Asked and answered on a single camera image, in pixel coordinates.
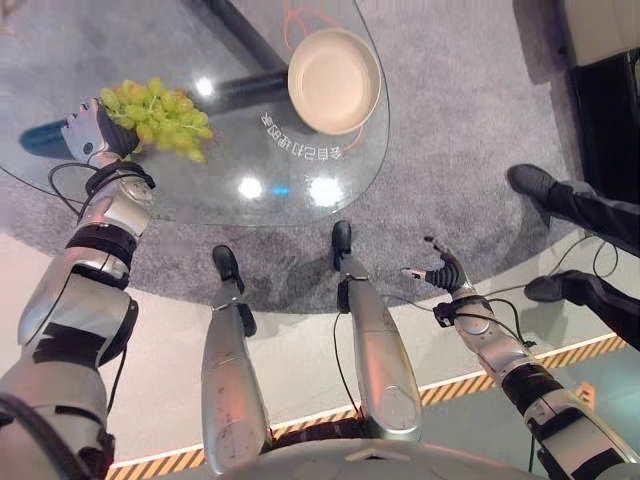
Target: black pants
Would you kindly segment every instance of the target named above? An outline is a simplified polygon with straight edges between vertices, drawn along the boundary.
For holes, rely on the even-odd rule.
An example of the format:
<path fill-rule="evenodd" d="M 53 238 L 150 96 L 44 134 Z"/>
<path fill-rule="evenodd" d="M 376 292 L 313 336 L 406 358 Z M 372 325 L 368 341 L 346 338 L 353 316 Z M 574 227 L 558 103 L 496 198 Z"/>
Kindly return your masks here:
<path fill-rule="evenodd" d="M 562 296 L 571 303 L 589 307 L 607 327 L 640 351 L 640 301 L 595 275 L 582 272 L 562 276 Z"/>
<path fill-rule="evenodd" d="M 552 215 L 640 256 L 640 205 L 609 200 L 583 182 L 558 182 L 549 192 L 548 205 Z"/>
<path fill-rule="evenodd" d="M 639 256 L 640 206 L 604 198 L 586 183 L 562 182 L 549 193 L 549 210 Z M 620 338 L 640 350 L 638 299 L 587 273 L 564 275 L 562 287 L 565 299 L 589 307 Z"/>

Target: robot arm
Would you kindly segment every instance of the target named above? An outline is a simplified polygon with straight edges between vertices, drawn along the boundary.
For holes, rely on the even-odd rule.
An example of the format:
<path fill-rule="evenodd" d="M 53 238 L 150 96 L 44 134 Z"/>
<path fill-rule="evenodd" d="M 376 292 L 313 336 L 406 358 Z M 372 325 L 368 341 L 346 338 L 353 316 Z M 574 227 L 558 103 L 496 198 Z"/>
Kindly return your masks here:
<path fill-rule="evenodd" d="M 489 303 L 477 295 L 458 259 L 446 249 L 436 249 L 443 268 L 404 271 L 451 294 L 451 303 L 434 309 L 436 319 L 443 327 L 454 326 L 524 417 L 541 446 L 538 458 L 550 478 L 595 479 L 615 465 L 637 464 L 633 449 L 496 323 Z"/>
<path fill-rule="evenodd" d="M 91 202 L 22 314 L 21 356 L 0 379 L 0 392 L 35 410 L 102 478 L 114 445 L 97 368 L 123 351 L 136 322 L 138 305 L 124 289 L 154 185 L 141 167 L 121 161 L 138 139 L 111 123 L 96 99 L 62 133 L 75 158 L 98 169 L 87 182 Z M 18 422 L 0 425 L 0 464 L 10 478 L 56 478 Z"/>

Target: green grapes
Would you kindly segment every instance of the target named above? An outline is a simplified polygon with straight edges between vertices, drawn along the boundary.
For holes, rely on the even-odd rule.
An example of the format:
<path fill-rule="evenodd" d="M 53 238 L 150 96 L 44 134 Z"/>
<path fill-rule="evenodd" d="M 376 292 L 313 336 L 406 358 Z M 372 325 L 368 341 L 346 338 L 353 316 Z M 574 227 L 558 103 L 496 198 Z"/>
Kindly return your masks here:
<path fill-rule="evenodd" d="M 160 151 L 175 150 L 194 162 L 206 162 L 200 142 L 213 138 L 209 117 L 194 108 L 182 90 L 169 91 L 154 77 L 147 85 L 125 80 L 114 89 L 103 88 L 100 97 L 109 118 L 135 129 L 137 151 L 143 144 L 155 144 Z"/>

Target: beige plate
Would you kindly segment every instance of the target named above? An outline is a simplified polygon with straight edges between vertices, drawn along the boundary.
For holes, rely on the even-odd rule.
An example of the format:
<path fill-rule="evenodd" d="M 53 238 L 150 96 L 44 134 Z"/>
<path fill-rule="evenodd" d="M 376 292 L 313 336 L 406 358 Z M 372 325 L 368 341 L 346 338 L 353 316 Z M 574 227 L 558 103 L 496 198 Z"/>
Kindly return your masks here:
<path fill-rule="evenodd" d="M 316 32 L 289 63 L 289 95 L 311 128 L 341 135 L 362 125 L 378 103 L 380 67 L 367 44 L 341 28 Z"/>

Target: glass table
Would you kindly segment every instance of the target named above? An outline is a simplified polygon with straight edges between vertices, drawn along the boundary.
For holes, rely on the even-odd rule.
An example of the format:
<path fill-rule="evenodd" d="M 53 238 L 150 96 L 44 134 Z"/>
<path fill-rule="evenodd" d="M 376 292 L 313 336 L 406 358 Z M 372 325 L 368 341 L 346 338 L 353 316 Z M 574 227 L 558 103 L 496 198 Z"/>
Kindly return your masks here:
<path fill-rule="evenodd" d="M 341 136 L 307 127 L 286 91 L 287 61 L 314 31 L 346 28 L 375 51 L 355 2 L 31 0 L 9 23 L 14 33 L 0 41 L 0 162 L 7 173 L 45 192 L 51 192 L 51 167 L 68 159 L 59 158 L 64 155 L 53 140 L 33 154 L 25 149 L 25 135 L 64 119 L 81 100 L 125 78 L 146 82 L 158 76 L 187 90 L 215 132 L 206 144 L 206 164 L 153 148 L 137 157 L 158 185 L 155 215 L 162 220 L 310 222 L 358 198 L 384 159 L 384 76 L 371 117 Z M 81 201 L 87 175 L 67 168 L 56 179 L 65 196 Z"/>

